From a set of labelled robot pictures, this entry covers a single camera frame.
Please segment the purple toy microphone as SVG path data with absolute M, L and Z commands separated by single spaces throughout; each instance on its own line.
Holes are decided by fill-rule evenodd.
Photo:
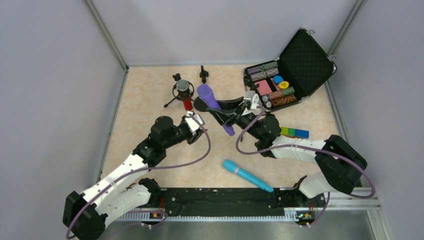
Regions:
M 213 90 L 206 84 L 203 83 L 197 88 L 197 93 L 199 98 L 207 105 L 208 108 L 214 110 L 221 110 L 222 108 L 215 99 Z M 229 136 L 234 136 L 235 131 L 232 126 L 227 126 L 227 124 L 222 120 L 221 126 L 227 132 Z

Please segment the black round base stand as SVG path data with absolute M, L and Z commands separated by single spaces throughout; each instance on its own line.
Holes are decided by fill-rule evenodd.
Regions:
M 199 77 L 201 78 L 201 85 L 199 85 L 196 89 L 198 96 L 194 100 L 194 107 L 200 112 L 206 112 L 209 107 L 208 102 L 212 97 L 212 89 L 207 84 L 209 72 L 205 70 L 203 65 L 200 66 Z

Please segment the red glitter microphone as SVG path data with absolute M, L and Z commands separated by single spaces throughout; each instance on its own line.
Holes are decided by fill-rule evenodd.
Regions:
M 192 91 L 190 90 L 191 83 L 185 79 L 180 79 L 176 82 L 176 90 L 178 92 L 178 96 L 183 102 L 184 108 L 186 111 L 192 111 Z

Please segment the shock mount tripod stand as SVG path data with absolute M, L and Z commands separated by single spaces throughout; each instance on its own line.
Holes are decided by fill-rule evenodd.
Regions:
M 176 73 L 173 76 L 175 84 L 172 87 L 173 99 L 166 103 L 163 107 L 167 108 L 173 101 L 178 100 L 183 103 L 186 111 L 193 110 L 193 96 L 195 93 L 194 85 L 188 80 L 182 79 L 180 73 Z

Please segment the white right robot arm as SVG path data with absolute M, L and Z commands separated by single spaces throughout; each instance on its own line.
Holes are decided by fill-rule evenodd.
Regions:
M 304 176 L 296 184 L 296 189 L 309 199 L 331 191 L 355 197 L 353 190 L 361 177 L 372 183 L 365 172 L 368 166 L 365 158 L 339 135 L 332 134 L 325 140 L 285 136 L 276 116 L 266 111 L 254 97 L 232 100 L 213 97 L 204 103 L 206 111 L 222 126 L 240 127 L 235 144 L 239 153 L 317 165 L 318 172 Z

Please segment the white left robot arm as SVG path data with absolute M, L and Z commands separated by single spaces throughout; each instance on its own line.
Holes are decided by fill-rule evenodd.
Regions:
M 93 186 L 65 200 L 62 222 L 66 239 L 97 240 L 115 220 L 149 202 L 154 195 L 153 183 L 129 187 L 152 170 L 159 170 L 166 150 L 181 142 L 191 145 L 206 133 L 199 114 L 187 112 L 179 125 L 169 116 L 158 117 L 146 139 L 111 173 Z

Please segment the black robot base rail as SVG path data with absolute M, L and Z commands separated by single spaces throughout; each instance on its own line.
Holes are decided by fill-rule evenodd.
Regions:
M 275 188 L 162 188 L 143 209 L 164 210 L 170 217 L 282 217 L 289 208 L 310 211 L 323 207 L 325 197 L 307 198 L 299 190 Z

